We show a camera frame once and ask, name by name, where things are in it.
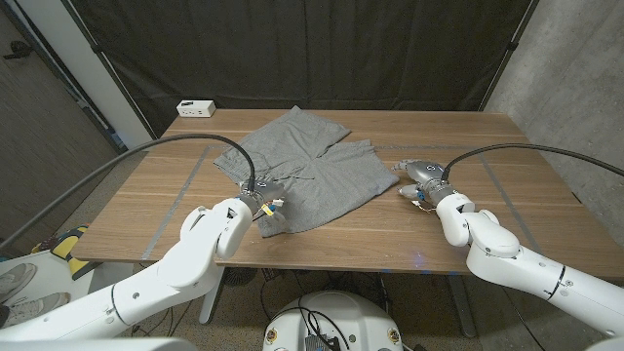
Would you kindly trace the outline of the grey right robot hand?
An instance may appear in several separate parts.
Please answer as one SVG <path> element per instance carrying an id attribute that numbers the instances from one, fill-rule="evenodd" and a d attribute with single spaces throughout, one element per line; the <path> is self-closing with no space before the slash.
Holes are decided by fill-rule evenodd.
<path id="1" fill-rule="evenodd" d="M 442 180 L 444 168 L 434 162 L 407 159 L 391 168 L 392 171 L 405 171 L 413 184 L 403 186 L 399 193 L 411 200 L 427 201 L 436 207 L 444 198 L 456 192 L 446 180 Z"/>

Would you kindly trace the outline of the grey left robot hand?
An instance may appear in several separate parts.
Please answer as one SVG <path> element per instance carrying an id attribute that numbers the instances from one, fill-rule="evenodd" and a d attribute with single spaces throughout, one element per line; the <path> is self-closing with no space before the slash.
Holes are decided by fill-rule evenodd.
<path id="1" fill-rule="evenodd" d="M 282 214 L 286 191 L 282 184 L 271 180 L 246 180 L 240 183 L 238 198 L 252 211 L 253 221 L 264 218 L 270 225 L 286 223 Z"/>

